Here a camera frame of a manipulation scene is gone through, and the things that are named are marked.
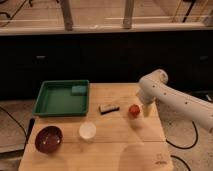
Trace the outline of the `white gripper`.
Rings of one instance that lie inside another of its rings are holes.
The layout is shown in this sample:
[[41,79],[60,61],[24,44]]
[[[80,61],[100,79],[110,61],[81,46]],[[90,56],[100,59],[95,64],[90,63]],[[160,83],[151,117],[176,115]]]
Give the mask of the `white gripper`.
[[137,93],[137,97],[139,98],[140,102],[144,104],[142,106],[143,115],[145,117],[149,117],[152,112],[152,103],[155,101],[155,97],[146,93],[144,90],[140,89]]

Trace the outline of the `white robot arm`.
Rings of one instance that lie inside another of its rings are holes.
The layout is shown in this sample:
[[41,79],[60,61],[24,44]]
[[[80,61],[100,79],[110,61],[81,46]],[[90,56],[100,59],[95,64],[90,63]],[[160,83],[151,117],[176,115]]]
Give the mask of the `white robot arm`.
[[168,75],[162,69],[142,76],[137,93],[141,103],[150,105],[159,99],[213,134],[213,104],[173,89],[167,82]]

